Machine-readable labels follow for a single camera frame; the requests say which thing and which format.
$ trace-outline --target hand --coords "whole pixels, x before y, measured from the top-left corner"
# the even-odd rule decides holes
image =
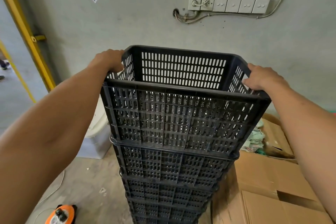
[[[89,66],[99,66],[106,69],[106,72],[111,71],[118,73],[124,70],[124,65],[121,63],[121,57],[124,50],[111,50],[96,54],[95,58],[90,62]]]
[[[253,90],[266,90],[268,86],[275,83],[289,86],[288,82],[270,67],[255,66],[251,63],[247,64],[247,66],[251,70],[251,74],[250,77],[244,79],[242,83]]]

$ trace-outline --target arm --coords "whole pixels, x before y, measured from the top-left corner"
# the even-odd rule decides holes
[[[271,68],[248,66],[252,72],[243,83],[271,97],[306,179],[336,220],[335,116],[292,90]]]
[[[123,69],[122,54],[97,54],[86,69],[58,85],[0,137],[4,223],[25,223],[44,191],[75,158],[107,72]]]

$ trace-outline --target light switch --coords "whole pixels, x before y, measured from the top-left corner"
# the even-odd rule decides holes
[[[215,0],[213,3],[213,12],[225,12],[228,0]]]
[[[237,13],[241,0],[227,0],[226,13]]]
[[[241,0],[238,13],[250,14],[255,0]]]
[[[253,14],[266,13],[269,3],[270,3],[270,0],[255,0],[252,13]]]
[[[190,10],[190,11],[199,11],[201,9],[201,7],[200,6],[193,6],[193,1],[195,1],[197,4],[200,5],[202,0],[189,0],[188,10]]]
[[[205,5],[201,6],[201,11],[212,11],[213,8],[213,2],[215,0],[209,0]]]

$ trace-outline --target white container lid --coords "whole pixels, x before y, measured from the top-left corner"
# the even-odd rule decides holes
[[[99,96],[94,116],[90,126],[85,134],[85,137],[95,137],[105,126],[108,124],[107,116],[105,113],[104,104],[101,96]]]

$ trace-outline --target gray floor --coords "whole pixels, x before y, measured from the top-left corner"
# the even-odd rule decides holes
[[[51,184],[42,199],[59,186],[61,179],[62,175]],[[99,193],[101,188],[106,192]],[[79,224],[132,223],[113,147],[102,160],[75,158],[66,168],[59,190],[35,209],[27,224],[33,224],[41,211],[49,209],[40,214],[35,222],[44,224],[52,209],[59,204],[76,204],[76,223]],[[210,224],[209,216],[208,207],[200,217],[199,224]]]
[[[0,69],[0,75],[6,78],[0,82],[0,135],[22,113],[33,105],[14,70]]]

